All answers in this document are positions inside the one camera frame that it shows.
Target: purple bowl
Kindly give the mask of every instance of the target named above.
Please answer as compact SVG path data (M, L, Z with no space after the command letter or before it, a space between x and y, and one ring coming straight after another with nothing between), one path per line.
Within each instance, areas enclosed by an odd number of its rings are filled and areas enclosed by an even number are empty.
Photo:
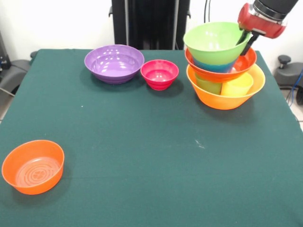
M84 63L96 78L108 84L122 84L140 70L144 57L131 46L109 45L89 52Z

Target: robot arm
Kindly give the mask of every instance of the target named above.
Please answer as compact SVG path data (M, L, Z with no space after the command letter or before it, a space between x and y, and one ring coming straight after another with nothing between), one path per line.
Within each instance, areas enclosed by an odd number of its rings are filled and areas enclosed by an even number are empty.
M245 55L259 35L268 38L279 37L286 28L283 21L298 0L255 0L246 3L240 11L238 23L243 35L238 44L251 32L252 38L241 55Z

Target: wall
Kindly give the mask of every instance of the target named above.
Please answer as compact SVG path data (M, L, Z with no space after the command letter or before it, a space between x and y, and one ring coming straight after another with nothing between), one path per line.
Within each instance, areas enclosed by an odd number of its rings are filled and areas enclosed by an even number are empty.
M212 0L211 21L237 21L245 0ZM12 60L28 59L40 48L93 49L114 43L111 0L1 0L0 31ZM288 54L303 61L303 29L299 1L288 16L288 26L277 39L260 37L253 45L273 71L277 57ZM203 23L203 0L191 0L187 30Z

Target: plastic bowl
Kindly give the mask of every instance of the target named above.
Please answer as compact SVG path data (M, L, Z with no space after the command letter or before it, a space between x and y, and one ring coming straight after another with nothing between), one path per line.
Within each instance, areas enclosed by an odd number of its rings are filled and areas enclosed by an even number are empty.
M185 50L185 58L195 71L196 75L200 78L214 83L224 83L232 79L236 79L243 73L247 72L256 63L257 54L252 48L250 48L244 56L240 56L236 60L230 73L216 73L198 68L194 65L193 57L188 49Z
M225 65L209 65L209 64L204 64L202 62L197 61L195 58L193 58L194 64L206 71L210 72L219 72L219 73L228 73L232 70L233 65L235 64L236 60L234 60L231 63L225 64Z
M167 60L152 60L141 68L146 83L154 90L167 89L179 74L179 68Z
M235 61L251 35L236 45L242 36L238 23L211 22L194 27L184 35L184 43L193 57L204 64L224 65Z
M55 142L34 140L13 149L2 164L4 180L19 192L36 195L53 188L63 173L64 152Z
M234 108L239 107L244 102L246 102L250 97L258 93L265 84L265 75L260 69L260 67L256 64L254 64L248 73L253 77L254 84L248 91L247 95L241 96L241 97L228 97L228 96L219 96L212 94L210 92L207 92L200 87L198 87L196 83L195 78L195 72L194 69L188 65L187 67L187 78L191 82L196 94L198 95L199 99L207 106L219 109L219 110L231 110Z
M103 46L89 52L84 63L98 79L108 84L122 84L132 79L144 64L144 56L126 45Z
M213 94L220 95L222 89L222 83L213 83L208 80L201 79L196 76L196 82L198 87L202 88L205 91L208 91Z
M254 83L252 76L246 72L242 76L222 84L222 96L244 96Z

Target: bowl rim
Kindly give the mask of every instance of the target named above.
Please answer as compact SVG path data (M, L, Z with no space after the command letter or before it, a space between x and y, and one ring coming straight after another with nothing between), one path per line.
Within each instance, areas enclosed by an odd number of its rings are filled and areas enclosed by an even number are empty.
M171 63L175 68L177 68L177 73L176 73L176 75L175 75L173 78L171 78L170 80L167 80L166 82L170 82L170 81L176 79L177 76L179 75L179 67L178 67L175 63L173 63L173 62L171 62L171 61L168 61L168 60L165 60L165 59L154 59L154 60L147 61L146 63L144 63L144 64L141 66L140 73L141 73L141 75L142 75L145 79L151 80L151 79L149 79L148 77L146 77L146 76L142 73L142 68L143 68L144 65L146 65L147 63L153 62L153 61L164 61L164 62L168 62L168 63Z
M235 75L235 74L239 74L239 73L244 73L244 72L250 70L250 68L251 68L254 64L256 64L257 58L258 58L257 53L256 53L256 51L255 51L252 47L250 47L248 51L250 51L250 50L252 50L252 52L254 53L254 57L255 57L255 60L253 61L253 64L252 64L252 65L250 65L247 69L244 69L244 70L241 70L241 71L226 72L226 73L223 73L223 72L211 72L211 71L207 71L207 70L204 70L204 69L201 69L201 68L197 67L194 63L192 63L192 62L188 59L188 57L187 57L187 55L186 55L186 53L189 53L189 55L193 58L193 55L191 54L191 52L189 51L188 48L185 49L184 55L185 55L185 58L186 58L187 62L189 63L189 65L190 65L193 69L196 69L196 71L199 72L199 73L207 73L208 75L215 75L215 76L218 76L218 75L220 75L220 76L227 76L227 75Z
M193 86L195 86L196 88L198 88L199 90L202 90L203 92L206 92L206 93L208 93L208 94L210 94L210 95L213 95L213 96L216 96L216 97L232 98L232 99L251 97L251 96L255 95L256 93L258 93L258 92L264 87L265 82L266 82L265 74L264 74L263 70L260 68L261 71L262 71L263 83L262 83L262 86L260 86L260 88L259 88L258 90L256 90L255 92L246 94L246 95L244 95L244 96L236 96L236 97L234 97L234 96L216 95L216 94L214 94L214 93L205 91L204 89L200 88L198 85L196 85L196 84L190 79L190 77L189 77L189 75L188 75L189 67L191 67L191 66L190 66L190 65L187 65L187 68L186 68L186 75L187 75L187 78L188 78L188 80L190 81L190 83L191 83Z
M95 49L89 51L89 52L86 54L86 56L85 56L85 58L84 58L84 65L85 65L85 67L86 67L91 73L96 73L96 72L93 72L93 71L87 66L87 64L86 64L86 59L88 58L88 56L89 56L92 52L94 52L94 51L96 51L96 50L98 50L98 49L100 49L100 48L107 47L107 46L123 46L123 47L127 47L127 48L130 48L130 49L133 49L133 50L137 51L137 52L140 54L140 56L142 57L143 62L142 62L142 64L141 64L138 68L136 68L136 70L133 70L132 73L129 73L129 74L127 74L127 75L123 75L123 76L120 76L120 77L126 77L126 76L129 76L129 75L131 75L131 74L134 74L134 73L138 72L139 69L144 65L144 62L145 62L144 55L143 55L143 53L142 53L141 51L139 51L138 49L136 49L136 48L134 48L134 47L132 47L132 46L123 45L123 44L105 45L105 46L101 46L101 47L95 48ZM112 78L111 76L106 76L106 75L99 74L99 73L96 73L96 74L97 74L97 75L100 75L100 76L103 76L103 77Z
M194 29L197 29L198 27L202 27L202 26L205 26L205 25L208 25L208 24L221 24L221 23L239 25L239 24L236 23L236 22L230 22L230 21L213 21L213 22L206 22L206 23L204 23L204 24L195 26L195 27L193 27L192 29L190 29L189 31L187 31L187 32L184 34L184 36L183 36L183 42L184 42L184 44L185 44L187 47L189 47L189 48L191 48L191 49L193 49L193 50L196 50L196 51L202 51L202 52L223 52L223 51L228 51L228 50L235 49L236 47L242 45L244 42L246 42L246 41L248 42L248 40L249 40L249 39L251 38L251 36L252 36L251 33L249 33L249 35L246 37L246 39L245 39L242 43L239 43L238 45L235 45L235 46L232 47L232 48L220 49L220 50L201 50L201 49L194 48L194 47L192 47L192 46L190 46L190 45L187 45L187 43L185 42L185 39L186 39L186 37L188 36L188 34L189 34L191 31L193 31Z
M9 181L5 178L5 176L4 176L4 174L3 174L3 166L4 166L4 163L6 162L7 158L8 158L9 156L11 156L14 152L16 152L16 150L17 150L19 147L24 146L24 145L26 145L26 144L28 144L28 143L39 142L39 141L51 142L52 144L58 146L58 148L60 149L60 151L61 151L62 154L63 154L62 164L60 165L59 169L54 173L54 175L53 175L52 177L48 178L47 180L45 180L45 181L43 181L43 182L41 182L41 183L38 183L38 184L35 184L35 185L32 185L32 186L17 186L17 185L15 185L15 184L9 182ZM15 148L14 148L14 149L5 157L5 159L4 159L3 163L2 163L1 174L2 174L3 179L6 181L6 183L10 184L10 185L13 186L14 188L34 188L34 187L40 186L40 185L42 185L42 184L48 182L50 179L52 179L54 176L56 176L56 175L62 170L62 168L63 168L63 166L64 166L64 161L65 161L64 151L63 151L62 147L61 147L59 144L57 144L57 143L55 143L54 141L51 141L51 140L32 140L32 141L28 141L28 142L26 142L26 143L22 143L22 144L20 144L19 146L15 147Z

